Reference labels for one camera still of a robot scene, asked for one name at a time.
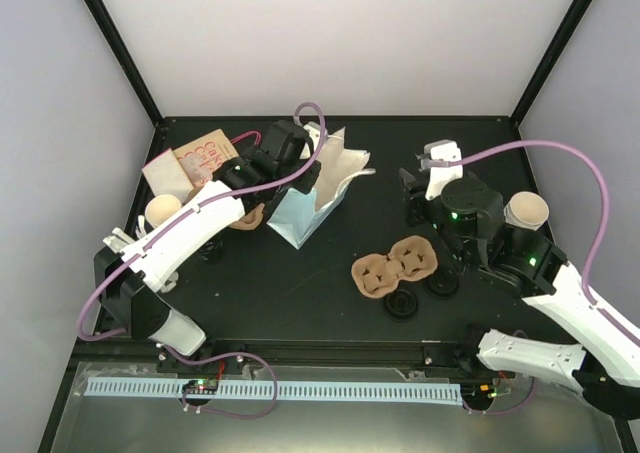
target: white linear rail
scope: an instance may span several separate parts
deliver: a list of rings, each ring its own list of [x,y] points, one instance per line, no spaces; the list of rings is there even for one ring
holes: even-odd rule
[[[85,396],[178,398],[189,380],[172,378],[89,378]],[[215,395],[195,393],[188,398],[270,400],[273,382],[222,380]],[[351,401],[379,403],[435,403],[462,405],[460,386],[445,383],[360,383],[279,381],[278,400]]]

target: white wall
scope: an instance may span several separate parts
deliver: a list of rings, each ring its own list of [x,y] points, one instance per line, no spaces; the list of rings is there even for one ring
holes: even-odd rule
[[[104,0],[165,115],[509,115],[571,0]]]
[[[592,285],[640,325],[640,6],[594,0],[523,124],[526,138],[579,147],[600,166],[612,196],[608,234]],[[556,239],[582,266],[600,214],[589,171],[566,154],[533,151]],[[633,426],[640,444],[640,422]]]
[[[0,450],[36,451],[153,128],[82,0],[0,0]]]

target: white cup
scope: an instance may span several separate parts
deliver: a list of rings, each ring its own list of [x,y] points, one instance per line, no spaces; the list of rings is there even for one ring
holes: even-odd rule
[[[521,191],[504,207],[504,219],[510,225],[535,231],[549,219],[549,205],[540,195]]]
[[[158,195],[145,208],[144,217],[151,226],[157,228],[180,208],[182,208],[182,203],[175,196]]]

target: robotic arm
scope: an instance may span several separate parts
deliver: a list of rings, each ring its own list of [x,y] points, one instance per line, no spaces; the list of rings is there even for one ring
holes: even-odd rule
[[[566,255],[535,231],[504,223],[502,195],[462,166],[433,167],[433,160],[458,161],[455,142],[426,145],[418,157],[428,184],[401,170],[407,222],[428,222],[458,264],[502,287],[562,326],[579,344],[556,345],[471,328],[465,348],[473,361],[564,385],[615,417],[640,417],[640,330],[582,278]]]
[[[184,207],[151,233],[134,241],[120,229],[105,238],[107,245],[95,257],[96,283],[109,283],[100,301],[134,339],[150,338],[192,355],[206,340],[189,317],[168,305],[158,291],[176,269],[204,243],[258,204],[273,208],[289,187],[309,193],[320,173],[314,151],[319,148],[302,126],[287,121],[273,124],[257,148],[225,162],[211,181]],[[308,149],[311,158],[300,160]],[[292,182],[282,182],[310,163]],[[267,183],[276,188],[256,188]],[[234,198],[233,191],[252,189]],[[114,281],[106,278],[125,268]]]

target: gray wall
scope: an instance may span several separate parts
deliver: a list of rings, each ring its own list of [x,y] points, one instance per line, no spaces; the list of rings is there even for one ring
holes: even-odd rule
[[[0,450],[36,451],[152,126],[82,0],[0,0]]]
[[[577,146],[598,164],[612,196],[608,234],[591,284],[640,324],[640,4],[594,0],[527,116],[525,138]],[[567,154],[532,151],[559,244],[580,267],[600,214],[595,181]],[[640,422],[634,425],[640,443]]]

